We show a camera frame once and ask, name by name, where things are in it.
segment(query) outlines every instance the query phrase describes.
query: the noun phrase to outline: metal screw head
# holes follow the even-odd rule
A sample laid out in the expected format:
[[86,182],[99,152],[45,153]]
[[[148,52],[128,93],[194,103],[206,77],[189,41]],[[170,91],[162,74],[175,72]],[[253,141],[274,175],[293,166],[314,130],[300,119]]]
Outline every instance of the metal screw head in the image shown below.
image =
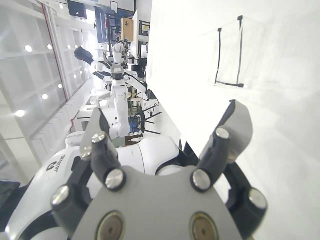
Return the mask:
[[221,137],[223,139],[228,139],[229,138],[229,133],[227,130],[223,129],[222,127],[218,127],[216,129],[216,135],[218,137]]
[[81,159],[86,160],[91,157],[92,146],[86,146],[80,155]]
[[59,187],[54,194],[51,196],[50,202],[52,205],[59,205],[63,202],[69,195],[69,187],[67,185],[63,185]]
[[255,188],[249,191],[249,200],[259,209],[266,209],[268,202],[265,196]]
[[211,183],[208,174],[202,169],[193,171],[192,181],[194,185],[202,191],[209,189]]
[[116,189],[120,186],[124,179],[124,174],[121,169],[113,169],[105,178],[105,185],[108,189]]
[[96,133],[92,136],[92,143],[98,143],[106,137],[104,132]]

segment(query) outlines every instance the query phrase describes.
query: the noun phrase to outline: chair leg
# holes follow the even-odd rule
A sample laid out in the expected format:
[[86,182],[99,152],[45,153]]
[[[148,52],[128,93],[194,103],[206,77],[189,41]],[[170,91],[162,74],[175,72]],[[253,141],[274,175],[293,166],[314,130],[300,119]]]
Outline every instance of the chair leg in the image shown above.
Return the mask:
[[153,115],[149,116],[148,118],[146,118],[145,120],[148,120],[148,119],[150,119],[150,118],[152,118],[152,117],[155,117],[156,115],[159,115],[160,113],[162,113],[162,112],[158,112],[158,113],[156,113],[156,114],[153,114]]
[[153,107],[156,107],[156,105],[153,105],[152,107],[149,107],[149,108],[147,108],[145,110],[142,110],[142,112],[148,111],[148,110],[152,109]]
[[157,134],[157,135],[161,135],[161,133],[158,132],[153,132],[153,131],[149,131],[149,130],[144,130],[145,132],[149,132],[149,133],[153,133],[153,134]]

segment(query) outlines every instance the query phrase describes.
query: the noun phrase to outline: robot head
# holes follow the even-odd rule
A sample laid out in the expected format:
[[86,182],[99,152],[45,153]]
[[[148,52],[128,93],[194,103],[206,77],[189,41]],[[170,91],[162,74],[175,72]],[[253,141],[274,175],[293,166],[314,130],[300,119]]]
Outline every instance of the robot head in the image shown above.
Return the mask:
[[74,56],[81,61],[87,62],[89,65],[93,62],[92,55],[89,51],[83,49],[82,47],[78,47],[74,50]]

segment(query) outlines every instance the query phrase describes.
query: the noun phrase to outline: black chair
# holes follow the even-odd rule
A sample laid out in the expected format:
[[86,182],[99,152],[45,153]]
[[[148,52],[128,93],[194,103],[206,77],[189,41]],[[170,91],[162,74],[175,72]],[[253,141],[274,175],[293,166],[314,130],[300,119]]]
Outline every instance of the black chair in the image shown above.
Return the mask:
[[150,119],[150,118],[152,118],[152,117],[155,117],[155,116],[157,116],[158,114],[162,113],[162,112],[158,112],[158,113],[155,113],[155,114],[153,114],[153,115],[151,115],[151,116],[149,116],[149,117],[146,118],[145,115],[144,115],[144,112],[145,112],[145,111],[148,111],[148,110],[150,110],[150,109],[152,109],[152,108],[154,108],[154,107],[156,107],[156,105],[153,105],[152,107],[149,107],[149,108],[147,108],[147,109],[145,109],[145,110],[142,110],[142,108],[140,108],[140,111],[134,115],[132,121],[134,122],[134,121],[136,121],[136,120],[138,119],[136,126],[135,126],[135,127],[132,127],[132,129],[133,129],[134,132],[139,132],[139,131],[141,131],[142,133],[144,133],[144,132],[149,132],[149,133],[154,133],[154,134],[158,134],[158,135],[161,134],[161,133],[158,133],[158,132],[146,130],[146,128],[145,128],[145,123],[154,124],[154,122],[148,121],[148,119]]

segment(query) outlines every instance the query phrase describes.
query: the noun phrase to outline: ceiling light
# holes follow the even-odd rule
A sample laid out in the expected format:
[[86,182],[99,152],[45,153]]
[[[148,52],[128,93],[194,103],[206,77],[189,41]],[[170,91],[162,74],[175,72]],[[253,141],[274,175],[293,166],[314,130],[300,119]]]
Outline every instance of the ceiling light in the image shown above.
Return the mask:
[[24,49],[25,49],[26,51],[28,51],[28,52],[31,52],[31,51],[32,51],[32,48],[31,48],[29,45],[26,45],[26,46],[24,47]]
[[24,114],[25,114],[24,110],[18,110],[15,113],[15,115],[18,116],[18,117],[22,117],[22,116],[24,116]]

